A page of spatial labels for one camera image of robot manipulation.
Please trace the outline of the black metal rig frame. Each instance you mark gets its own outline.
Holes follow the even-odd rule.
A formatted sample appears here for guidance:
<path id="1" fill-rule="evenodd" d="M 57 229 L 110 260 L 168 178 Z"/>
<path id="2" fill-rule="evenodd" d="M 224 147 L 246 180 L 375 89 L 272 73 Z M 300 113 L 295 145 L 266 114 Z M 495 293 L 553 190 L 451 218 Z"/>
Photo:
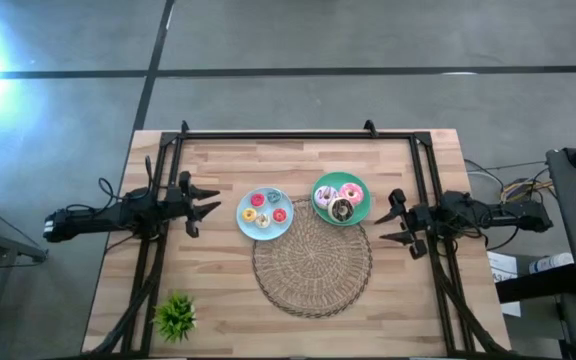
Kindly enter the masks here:
<path id="1" fill-rule="evenodd" d="M 412 259 L 387 234 L 387 195 L 402 188 L 410 204 L 443 189 L 466 191 L 459 139 L 452 129 L 311 131 L 191 131 L 180 144 L 161 146 L 166 131 L 146 130 L 132 139 L 123 190 L 146 184 L 146 156 L 170 162 L 192 182 L 216 191 L 216 208 L 186 234 L 183 220 L 169 230 L 157 301 L 174 292 L 190 295 L 197 327 L 187 340 L 170 344 L 145 315 L 133 328 L 132 344 L 117 355 L 170 358 L 331 358 L 443 356 L 447 349 L 427 258 Z M 291 316 L 259 289 L 252 267 L 253 241 L 237 226 L 237 206 L 248 192 L 272 186 L 293 199 L 308 198 L 325 173 L 359 176 L 372 196 L 364 229 L 373 268 L 360 298 L 336 316 Z"/>

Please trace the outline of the large chocolate frosted donut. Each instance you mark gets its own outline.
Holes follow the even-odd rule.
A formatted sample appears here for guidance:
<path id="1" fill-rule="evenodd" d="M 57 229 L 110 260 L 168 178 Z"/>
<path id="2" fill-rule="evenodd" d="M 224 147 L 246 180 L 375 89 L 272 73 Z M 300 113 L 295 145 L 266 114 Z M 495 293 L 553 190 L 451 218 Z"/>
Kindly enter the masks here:
<path id="1" fill-rule="evenodd" d="M 346 223 L 353 215 L 354 205 L 346 198 L 335 198 L 328 205 L 328 216 L 333 222 Z"/>

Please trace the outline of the light blue plate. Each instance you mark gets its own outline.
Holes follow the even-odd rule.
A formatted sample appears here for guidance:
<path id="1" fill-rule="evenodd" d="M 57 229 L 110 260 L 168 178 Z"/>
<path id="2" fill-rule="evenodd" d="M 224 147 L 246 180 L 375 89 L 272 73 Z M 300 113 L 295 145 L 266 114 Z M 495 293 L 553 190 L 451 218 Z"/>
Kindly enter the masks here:
<path id="1" fill-rule="evenodd" d="M 269 203 L 266 197 L 267 193 L 270 190 L 274 189 L 281 191 L 283 195 L 282 199 L 276 204 Z M 262 207 L 255 208 L 251 205 L 250 197 L 255 193 L 262 193 L 265 195 L 266 200 L 265 204 Z M 256 226 L 255 221 L 244 222 L 241 217 L 241 213 L 246 208 L 254 208 L 257 211 L 257 216 L 262 213 L 269 215 L 272 219 L 271 224 L 267 228 L 259 228 Z M 283 208 L 287 212 L 287 220 L 282 224 L 274 222 L 272 218 L 272 213 L 277 208 Z M 239 229 L 246 236 L 256 241 L 270 241 L 279 238 L 284 233 L 286 233 L 287 230 L 290 228 L 293 219 L 294 219 L 294 206 L 291 199 L 285 192 L 283 192 L 278 188 L 273 187 L 261 187 L 250 191 L 248 194 L 246 194 L 241 198 L 236 210 L 236 222 Z"/>

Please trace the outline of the round woven straw placemat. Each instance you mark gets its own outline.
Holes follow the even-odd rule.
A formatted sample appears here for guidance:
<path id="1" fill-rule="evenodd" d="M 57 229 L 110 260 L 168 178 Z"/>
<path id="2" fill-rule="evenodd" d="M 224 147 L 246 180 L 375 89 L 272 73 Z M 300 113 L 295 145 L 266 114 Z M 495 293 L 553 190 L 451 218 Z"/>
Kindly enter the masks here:
<path id="1" fill-rule="evenodd" d="M 358 301 L 372 275 L 372 249 L 364 227 L 322 219 L 310 201 L 293 203 L 289 229 L 252 248 L 257 284 L 275 307 L 302 318 L 335 316 Z"/>

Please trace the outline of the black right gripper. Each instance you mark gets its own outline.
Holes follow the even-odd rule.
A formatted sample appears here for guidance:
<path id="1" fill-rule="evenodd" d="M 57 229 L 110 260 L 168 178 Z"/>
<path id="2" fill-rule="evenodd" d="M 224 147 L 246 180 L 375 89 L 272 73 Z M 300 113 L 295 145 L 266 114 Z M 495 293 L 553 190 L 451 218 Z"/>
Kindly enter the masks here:
<path id="1" fill-rule="evenodd" d="M 396 233 L 380 235 L 380 239 L 391 240 L 407 245 L 413 260 L 418 260 L 428 254 L 430 247 L 436 247 L 436 233 L 431 211 L 426 203 L 405 207 L 406 197 L 402 189 L 394 189 L 389 197 L 391 208 L 383 217 L 374 222 L 382 224 L 397 217 L 401 218 L 401 230 Z"/>

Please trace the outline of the large purple striped donut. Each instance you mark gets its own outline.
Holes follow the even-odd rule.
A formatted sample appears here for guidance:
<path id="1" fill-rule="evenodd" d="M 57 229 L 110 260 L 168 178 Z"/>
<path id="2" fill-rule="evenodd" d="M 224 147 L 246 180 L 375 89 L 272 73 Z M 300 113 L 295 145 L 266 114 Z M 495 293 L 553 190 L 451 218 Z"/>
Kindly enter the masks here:
<path id="1" fill-rule="evenodd" d="M 338 191 L 333 186 L 323 185 L 318 187 L 313 195 L 313 200 L 318 208 L 327 210 L 330 204 L 338 197 Z"/>

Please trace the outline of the white paper sheet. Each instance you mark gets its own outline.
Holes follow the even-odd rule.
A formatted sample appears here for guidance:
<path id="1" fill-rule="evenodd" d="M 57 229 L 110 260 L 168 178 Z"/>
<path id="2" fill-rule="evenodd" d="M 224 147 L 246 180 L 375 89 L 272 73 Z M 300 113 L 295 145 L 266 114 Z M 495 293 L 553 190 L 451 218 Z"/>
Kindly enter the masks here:
<path id="1" fill-rule="evenodd" d="M 495 252 L 488 252 L 487 256 L 491 267 L 493 281 L 495 283 L 518 277 L 519 273 L 515 257 Z M 519 301 L 503 303 L 501 309 L 504 315 L 513 317 L 521 316 L 521 305 Z"/>

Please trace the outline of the white bottle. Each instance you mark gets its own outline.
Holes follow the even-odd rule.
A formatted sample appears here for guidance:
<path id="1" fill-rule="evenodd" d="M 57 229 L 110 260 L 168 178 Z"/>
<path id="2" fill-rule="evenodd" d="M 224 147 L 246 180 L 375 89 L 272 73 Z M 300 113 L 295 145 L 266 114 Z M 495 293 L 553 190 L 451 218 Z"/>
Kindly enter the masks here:
<path id="1" fill-rule="evenodd" d="M 530 274 L 536 274 L 573 263 L 573 255 L 569 252 L 564 252 L 539 258 L 530 263 L 528 270 Z"/>

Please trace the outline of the small green artificial plant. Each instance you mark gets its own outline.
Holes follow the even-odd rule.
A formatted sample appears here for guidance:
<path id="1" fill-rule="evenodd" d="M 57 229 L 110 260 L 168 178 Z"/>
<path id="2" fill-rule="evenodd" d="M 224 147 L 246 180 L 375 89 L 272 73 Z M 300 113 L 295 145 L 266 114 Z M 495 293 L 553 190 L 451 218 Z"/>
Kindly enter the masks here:
<path id="1" fill-rule="evenodd" d="M 154 310 L 152 323 L 166 343 L 187 340 L 188 334 L 197 328 L 194 302 L 186 294 L 174 293 Z"/>

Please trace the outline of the large pink frosted donut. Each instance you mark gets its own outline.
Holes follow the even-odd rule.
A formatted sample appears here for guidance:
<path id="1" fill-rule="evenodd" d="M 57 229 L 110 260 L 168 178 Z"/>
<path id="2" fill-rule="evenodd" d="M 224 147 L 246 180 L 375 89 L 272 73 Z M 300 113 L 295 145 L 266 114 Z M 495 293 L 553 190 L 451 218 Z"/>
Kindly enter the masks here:
<path id="1" fill-rule="evenodd" d="M 357 183 L 345 183 L 338 190 L 338 194 L 348 200 L 353 206 L 357 206 L 364 200 L 363 188 Z"/>

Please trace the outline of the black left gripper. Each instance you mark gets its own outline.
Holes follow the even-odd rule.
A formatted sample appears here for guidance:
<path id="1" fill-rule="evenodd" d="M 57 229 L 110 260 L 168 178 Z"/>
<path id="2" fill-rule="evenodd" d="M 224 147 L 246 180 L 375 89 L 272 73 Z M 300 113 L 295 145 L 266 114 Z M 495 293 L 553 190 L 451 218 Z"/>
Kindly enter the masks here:
<path id="1" fill-rule="evenodd" d="M 202 221 L 221 202 L 211 202 L 203 205 L 194 205 L 194 200 L 204 200 L 219 195 L 218 190 L 199 189 L 191 183 L 191 174 L 183 171 L 178 181 L 168 186 L 164 198 L 166 214 L 170 219 L 185 217 L 186 233 L 191 238 L 199 237 L 196 222 Z"/>

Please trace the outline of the black shelf board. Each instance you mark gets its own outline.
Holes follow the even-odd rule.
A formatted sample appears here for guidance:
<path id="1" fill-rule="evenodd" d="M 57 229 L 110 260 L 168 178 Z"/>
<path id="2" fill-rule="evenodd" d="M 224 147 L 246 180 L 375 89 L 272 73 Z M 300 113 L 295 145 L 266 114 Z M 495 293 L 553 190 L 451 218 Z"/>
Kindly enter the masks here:
<path id="1" fill-rule="evenodd" d="M 569 264 L 495 284 L 501 303 L 565 293 L 576 294 L 576 266 Z"/>

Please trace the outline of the green plate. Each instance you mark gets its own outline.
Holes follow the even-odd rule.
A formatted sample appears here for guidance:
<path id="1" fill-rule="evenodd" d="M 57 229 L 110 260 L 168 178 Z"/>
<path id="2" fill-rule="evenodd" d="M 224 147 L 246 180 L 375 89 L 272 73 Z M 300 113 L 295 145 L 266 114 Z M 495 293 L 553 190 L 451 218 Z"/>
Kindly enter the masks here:
<path id="1" fill-rule="evenodd" d="M 322 186 L 331 186 L 337 191 L 341 189 L 344 184 L 354 183 L 358 185 L 364 194 L 363 200 L 354 206 L 354 213 L 350 219 L 346 222 L 336 222 L 329 214 L 326 209 L 319 207 L 316 203 L 315 195 L 316 191 Z M 324 174 L 320 177 L 313 185 L 311 191 L 311 203 L 315 209 L 315 212 L 326 222 L 338 225 L 338 226 L 352 226 L 359 224 L 364 220 L 371 211 L 372 199 L 370 191 L 364 181 L 356 175 L 347 172 L 330 172 Z"/>

